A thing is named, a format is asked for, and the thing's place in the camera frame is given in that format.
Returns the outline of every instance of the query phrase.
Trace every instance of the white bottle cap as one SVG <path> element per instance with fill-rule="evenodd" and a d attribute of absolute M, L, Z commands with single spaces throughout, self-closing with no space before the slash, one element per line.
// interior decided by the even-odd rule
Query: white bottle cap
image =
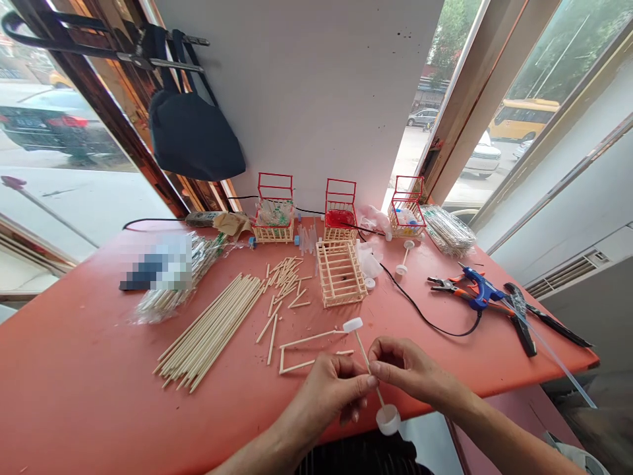
<path fill-rule="evenodd" d="M 363 326 L 363 319 L 360 317 L 356 317 L 352 320 L 348 320 L 343 324 L 343 331 L 347 333 L 351 333 L 354 330 L 358 330 Z"/>
<path fill-rule="evenodd" d="M 376 413 L 378 429 L 385 435 L 394 435 L 400 427 L 400 413 L 393 404 L 385 404 Z"/>

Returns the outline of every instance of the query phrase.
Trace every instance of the road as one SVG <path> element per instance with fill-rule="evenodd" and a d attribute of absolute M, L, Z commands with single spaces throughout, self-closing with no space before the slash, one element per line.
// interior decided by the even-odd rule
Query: road
<path fill-rule="evenodd" d="M 396 155 L 392 179 L 385 194 L 383 210 L 386 210 L 393 196 L 396 175 L 415 174 L 415 169 L 420 161 L 427 140 L 429 140 L 429 136 L 430 134 L 423 132 L 421 127 L 405 128 L 400 148 Z M 512 167 L 514 167 L 517 160 L 512 155 L 512 152 L 514 152 L 518 144 L 515 142 L 493 142 L 494 146 L 501 150 L 501 160 L 496 172 L 488 178 L 480 178 L 478 175 L 462 173 L 448 194 L 444 202 L 446 205 L 461 206 L 464 208 L 480 208 L 492 195 L 493 191 L 501 184 Z M 404 189 L 408 187 L 408 185 L 409 181 L 399 181 L 398 189 Z"/>
<path fill-rule="evenodd" d="M 0 82 L 0 104 L 16 102 L 47 89 L 50 86 Z M 127 157 L 102 158 L 103 162 L 97 164 L 60 152 L 27 152 L 0 131 L 0 175 L 26 181 L 27 192 L 99 245 L 110 240 L 128 221 L 173 217 Z M 95 250 L 18 191 L 1 185 L 0 214 L 78 261 Z"/>

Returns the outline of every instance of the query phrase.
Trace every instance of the air conditioner vent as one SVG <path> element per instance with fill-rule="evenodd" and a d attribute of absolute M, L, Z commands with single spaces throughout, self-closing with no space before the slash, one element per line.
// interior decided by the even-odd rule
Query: air conditioner vent
<path fill-rule="evenodd" d="M 609 259 L 604 254 L 598 251 L 593 251 L 568 263 L 566 266 L 552 272 L 550 275 L 537 280 L 526 287 L 526 290 L 534 298 L 541 298 L 608 262 Z"/>

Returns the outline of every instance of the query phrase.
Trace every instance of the car tail light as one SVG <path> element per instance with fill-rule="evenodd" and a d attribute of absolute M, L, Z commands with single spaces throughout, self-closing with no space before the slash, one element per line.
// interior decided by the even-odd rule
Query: car tail light
<path fill-rule="evenodd" d="M 87 119 L 75 115 L 63 115 L 57 119 L 48 119 L 47 122 L 56 127 L 76 127 L 82 129 L 88 126 Z"/>

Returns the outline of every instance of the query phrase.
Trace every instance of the hand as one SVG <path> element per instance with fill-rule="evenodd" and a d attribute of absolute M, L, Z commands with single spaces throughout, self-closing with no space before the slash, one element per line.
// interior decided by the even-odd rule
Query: hand
<path fill-rule="evenodd" d="M 378 379 L 350 357 L 321 353 L 275 426 L 311 448 L 338 414 L 341 426 L 358 422 L 361 409 L 367 407 L 366 396 L 377 387 Z"/>
<path fill-rule="evenodd" d="M 369 348 L 371 373 L 438 410 L 470 390 L 408 338 L 380 336 Z"/>

